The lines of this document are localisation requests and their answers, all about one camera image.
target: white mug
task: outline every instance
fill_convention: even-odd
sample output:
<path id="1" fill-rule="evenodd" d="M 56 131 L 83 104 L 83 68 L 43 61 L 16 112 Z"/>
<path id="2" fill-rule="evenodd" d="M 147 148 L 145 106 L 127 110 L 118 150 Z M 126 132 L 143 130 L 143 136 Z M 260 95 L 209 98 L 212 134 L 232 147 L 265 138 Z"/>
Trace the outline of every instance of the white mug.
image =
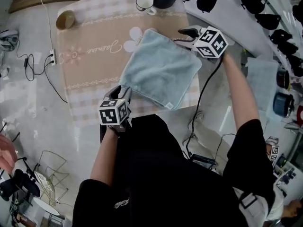
<path id="1" fill-rule="evenodd" d="M 157 14 L 157 10 L 153 7 L 153 0 L 136 0 L 136 5 L 140 12 L 144 12 L 149 15 Z"/>

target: white floor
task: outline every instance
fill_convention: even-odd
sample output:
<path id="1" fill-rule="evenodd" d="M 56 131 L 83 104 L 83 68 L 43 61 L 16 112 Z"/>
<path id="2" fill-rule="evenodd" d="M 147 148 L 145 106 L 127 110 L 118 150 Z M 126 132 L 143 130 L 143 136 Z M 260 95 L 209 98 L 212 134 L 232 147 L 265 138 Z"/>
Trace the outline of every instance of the white floor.
<path id="1" fill-rule="evenodd" d="M 60 8 L 70 2 L 60 2 L 47 5 L 52 25 L 52 40 L 56 48 L 55 21 Z M 202 21 L 189 16 L 190 24 L 203 24 Z M 49 29 L 45 9 L 42 6 L 16 12 L 9 17 L 8 29 L 16 29 L 20 33 L 21 45 L 19 55 L 32 53 L 35 57 L 35 70 L 42 71 L 44 59 L 49 54 Z M 240 63 L 242 48 L 235 44 L 230 46 L 230 53 Z M 24 74 L 24 58 L 16 58 L 16 51 L 6 54 L 5 66 L 10 67 L 9 76 L 0 80 L 0 116 L 8 123 L 6 131 L 13 138 L 21 132 L 16 141 L 16 150 L 20 156 L 27 156 L 31 166 L 34 166 L 43 150 L 53 151 L 67 159 L 62 172 L 70 173 L 64 180 L 69 188 L 68 193 L 60 202 L 74 205 L 80 183 L 89 177 L 96 152 L 99 148 L 99 126 L 77 128 L 73 126 L 67 104 L 62 102 L 48 83 L 46 76 L 36 77 L 29 82 Z M 202 89 L 206 79 L 214 69 L 214 65 L 203 60 L 203 67 L 199 71 L 200 87 Z M 49 67 L 48 75 L 64 97 L 59 67 Z M 235 133 L 229 89 L 223 67 L 214 75 L 202 97 L 200 108 L 205 113 L 205 125 L 220 135 Z M 163 113 L 163 118 L 171 133 L 180 145 L 189 136 L 187 128 L 194 107 Z M 284 152 L 289 152 L 294 134 L 283 130 L 283 124 L 267 122 L 262 118 L 262 125 L 266 130 L 264 137 L 270 135 L 280 137 L 280 146 Z M 233 137 L 224 138 L 229 144 Z M 47 158 L 42 166 L 55 165 L 58 162 Z M 68 205 L 57 205 L 56 209 L 71 218 L 72 208 Z"/>

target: power strip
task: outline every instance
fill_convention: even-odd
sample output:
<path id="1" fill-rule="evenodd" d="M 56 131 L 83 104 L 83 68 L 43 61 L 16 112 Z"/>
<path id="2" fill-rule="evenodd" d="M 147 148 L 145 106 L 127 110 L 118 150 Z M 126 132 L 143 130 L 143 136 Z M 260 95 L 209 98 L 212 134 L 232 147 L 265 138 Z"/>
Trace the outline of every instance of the power strip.
<path id="1" fill-rule="evenodd" d="M 55 50 L 54 49 L 52 49 L 50 51 L 50 55 L 52 55 L 51 56 L 51 61 L 53 61 L 52 66 L 55 66 L 57 64 L 57 61 L 56 61 L 56 54 L 55 54 Z"/>

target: table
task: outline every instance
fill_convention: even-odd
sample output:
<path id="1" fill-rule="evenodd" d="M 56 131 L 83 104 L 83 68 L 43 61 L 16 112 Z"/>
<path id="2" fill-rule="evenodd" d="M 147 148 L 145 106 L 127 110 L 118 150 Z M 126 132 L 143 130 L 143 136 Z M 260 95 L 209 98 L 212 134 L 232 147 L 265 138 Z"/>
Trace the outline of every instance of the table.
<path id="1" fill-rule="evenodd" d="M 70 112 L 78 127 L 99 123 L 98 102 L 118 84 L 146 29 L 186 39 L 178 33 L 188 26 L 182 0 L 169 9 L 158 9 L 155 16 L 139 12 L 135 0 L 81 0 L 62 8 L 58 15 L 66 10 L 74 11 L 77 23 L 69 30 L 58 30 L 57 54 Z M 181 108 L 196 105 L 199 93 L 196 75 Z M 167 110 L 136 94 L 130 108 L 132 118 Z"/>

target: light blue towel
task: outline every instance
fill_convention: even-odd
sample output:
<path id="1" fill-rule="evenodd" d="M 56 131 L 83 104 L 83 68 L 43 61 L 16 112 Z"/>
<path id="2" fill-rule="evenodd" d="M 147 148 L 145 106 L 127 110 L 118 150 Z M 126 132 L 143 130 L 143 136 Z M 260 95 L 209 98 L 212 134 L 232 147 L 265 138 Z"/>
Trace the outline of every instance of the light blue towel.
<path id="1" fill-rule="evenodd" d="M 191 52 L 148 29 L 124 69 L 120 85 L 155 104 L 177 109 L 201 65 Z"/>

